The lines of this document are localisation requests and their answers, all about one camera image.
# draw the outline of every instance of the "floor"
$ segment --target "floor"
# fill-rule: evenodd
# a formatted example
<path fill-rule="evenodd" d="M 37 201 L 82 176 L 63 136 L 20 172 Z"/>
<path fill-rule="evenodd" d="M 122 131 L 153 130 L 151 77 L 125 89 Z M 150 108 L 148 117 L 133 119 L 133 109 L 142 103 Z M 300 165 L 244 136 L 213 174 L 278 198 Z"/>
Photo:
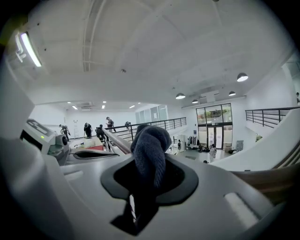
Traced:
<path fill-rule="evenodd" d="M 186 150 L 184 152 L 178 153 L 178 156 L 183 156 L 185 158 L 193 159 L 199 162 L 203 162 L 204 160 L 210 162 L 209 152 L 198 152 L 197 150 Z M 231 154 L 225 152 L 225 150 L 217 150 L 215 161 L 218 161 L 228 156 L 231 156 Z"/>

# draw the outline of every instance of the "white wall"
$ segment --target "white wall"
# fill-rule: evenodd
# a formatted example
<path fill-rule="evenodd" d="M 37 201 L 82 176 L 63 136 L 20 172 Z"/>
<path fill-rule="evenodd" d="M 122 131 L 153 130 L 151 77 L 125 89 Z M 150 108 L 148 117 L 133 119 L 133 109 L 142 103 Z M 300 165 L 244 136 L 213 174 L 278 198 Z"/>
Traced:
<path fill-rule="evenodd" d="M 44 126 L 60 134 L 59 124 L 65 125 L 67 111 L 53 104 L 37 105 L 29 118 L 36 120 Z"/>
<path fill-rule="evenodd" d="M 186 117 L 186 115 L 184 115 L 184 112 L 180 106 L 167 105 L 167 110 L 168 110 L 168 117 L 169 117 L 168 119 Z"/>
<path fill-rule="evenodd" d="M 197 131 L 198 137 L 198 120 L 197 120 L 197 113 L 196 109 L 183 109 L 180 113 L 177 113 L 179 116 L 182 114 L 182 117 L 187 118 L 187 130 L 184 132 L 186 136 L 194 136 L 194 130 Z"/>
<path fill-rule="evenodd" d="M 160 106 L 161 104 L 147 104 L 145 106 L 142 106 L 142 107 L 139 107 L 135 110 L 135 112 L 140 112 L 140 111 L 143 111 L 143 110 L 146 110 L 146 109 L 151 109 L 153 107 L 157 107 L 157 106 Z"/>
<path fill-rule="evenodd" d="M 271 77 L 260 81 L 247 94 L 248 109 L 297 106 L 296 93 L 288 69 L 280 68 Z"/>
<path fill-rule="evenodd" d="M 255 143 L 255 132 L 246 128 L 246 113 L 247 99 L 242 98 L 239 100 L 231 101 L 232 122 L 233 122 L 233 135 L 232 147 L 236 149 L 236 142 L 238 140 L 244 141 L 243 149 L 248 149 Z"/>
<path fill-rule="evenodd" d="M 262 137 L 268 136 L 271 132 L 273 132 L 273 129 L 271 127 L 263 126 L 261 124 L 247 121 L 246 127 L 249 128 L 249 130 L 254 131 L 258 135 Z"/>
<path fill-rule="evenodd" d="M 295 92 L 300 93 L 300 76 L 293 78 L 292 82 L 295 87 Z"/>
<path fill-rule="evenodd" d="M 77 120 L 78 125 L 78 133 L 79 137 L 83 137 L 83 127 L 86 122 L 92 125 L 93 132 L 92 135 L 96 135 L 95 129 L 99 127 L 100 124 L 103 125 L 104 128 L 107 127 L 105 123 L 107 123 L 106 117 L 110 117 L 114 121 L 115 127 L 123 126 L 126 121 L 131 122 L 131 124 L 135 124 L 135 112 L 134 111 L 123 111 L 123 112 L 80 112 L 80 111 L 69 111 L 66 115 L 66 125 L 70 131 L 70 138 L 74 138 L 74 120 Z"/>
<path fill-rule="evenodd" d="M 283 160 L 300 139 L 300 109 L 291 110 L 267 137 L 253 147 L 211 163 L 229 171 L 268 170 Z"/>

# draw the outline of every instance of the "window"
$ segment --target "window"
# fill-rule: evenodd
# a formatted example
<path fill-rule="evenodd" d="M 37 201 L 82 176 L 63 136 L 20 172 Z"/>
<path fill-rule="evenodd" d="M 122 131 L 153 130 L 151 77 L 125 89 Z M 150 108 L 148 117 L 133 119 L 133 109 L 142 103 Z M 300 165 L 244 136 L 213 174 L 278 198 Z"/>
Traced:
<path fill-rule="evenodd" d="M 231 147 L 233 142 L 232 125 L 224 126 L 223 148 Z"/>
<path fill-rule="evenodd" d="M 223 122 L 221 105 L 206 107 L 206 121 L 207 123 Z"/>
<path fill-rule="evenodd" d="M 144 123 L 145 122 L 145 114 L 144 111 L 140 111 L 140 123 Z"/>
<path fill-rule="evenodd" d="M 200 142 L 201 146 L 206 147 L 207 127 L 199 127 L 198 132 L 199 132 L 199 142 Z"/>
<path fill-rule="evenodd" d="M 223 120 L 224 122 L 232 122 L 233 117 L 231 113 L 231 104 L 222 105 L 222 112 L 223 112 Z"/>
<path fill-rule="evenodd" d="M 198 124 L 206 123 L 205 120 L 205 109 L 204 108 L 198 108 L 197 109 L 197 119 L 198 119 Z"/>
<path fill-rule="evenodd" d="M 167 120 L 167 109 L 166 109 L 166 105 L 161 105 L 158 106 L 158 113 L 159 113 L 159 120 L 163 121 L 163 120 Z"/>

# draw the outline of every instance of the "metal railing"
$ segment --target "metal railing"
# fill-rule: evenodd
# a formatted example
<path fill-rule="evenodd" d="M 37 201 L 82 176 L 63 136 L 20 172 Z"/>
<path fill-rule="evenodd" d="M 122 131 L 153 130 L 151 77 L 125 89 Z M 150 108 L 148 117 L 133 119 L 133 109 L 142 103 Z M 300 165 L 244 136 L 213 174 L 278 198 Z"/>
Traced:
<path fill-rule="evenodd" d="M 297 108 L 300 107 L 245 110 L 246 120 L 261 124 L 266 127 L 274 128 L 282 121 L 282 119 L 288 114 L 291 109 Z"/>
<path fill-rule="evenodd" d="M 106 136 L 106 139 L 105 139 L 105 144 L 107 144 L 108 146 L 106 148 L 106 151 L 113 151 L 113 145 L 110 143 L 110 140 L 112 141 L 112 143 L 114 145 L 116 145 L 123 153 L 125 154 L 128 154 L 128 153 L 131 153 L 130 151 L 130 145 L 131 143 L 116 136 L 115 134 L 103 129 L 104 131 L 104 134 Z"/>
<path fill-rule="evenodd" d="M 184 117 L 184 118 L 176 118 L 176 119 L 169 119 L 163 121 L 145 122 L 145 123 L 133 124 L 127 126 L 107 127 L 105 129 L 111 130 L 111 133 L 115 136 L 121 137 L 122 139 L 128 142 L 132 142 L 135 137 L 137 127 L 141 124 L 149 124 L 151 126 L 157 126 L 169 131 L 186 125 L 187 120 Z"/>

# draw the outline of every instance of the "ceiling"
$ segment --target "ceiling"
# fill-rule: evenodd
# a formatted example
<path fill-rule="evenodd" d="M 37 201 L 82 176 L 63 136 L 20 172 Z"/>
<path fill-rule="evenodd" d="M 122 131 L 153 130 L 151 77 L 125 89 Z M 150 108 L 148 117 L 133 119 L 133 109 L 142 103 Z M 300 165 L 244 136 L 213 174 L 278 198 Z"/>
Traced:
<path fill-rule="evenodd" d="M 71 103 L 55 103 L 58 107 L 69 110 L 76 111 L 72 106 L 77 107 L 78 111 L 83 112 L 103 112 L 103 111 L 135 111 L 136 109 L 146 106 L 144 103 L 134 103 L 134 102 L 91 102 L 91 101 L 75 101 Z"/>
<path fill-rule="evenodd" d="M 187 106 L 215 90 L 217 101 L 231 90 L 240 97 L 293 50 L 258 0 L 49 0 L 19 31 L 28 31 L 42 67 L 16 58 L 14 36 L 7 55 L 35 104 L 106 99 Z M 240 72 L 249 79 L 237 82 Z M 179 92 L 187 97 L 175 100 Z"/>

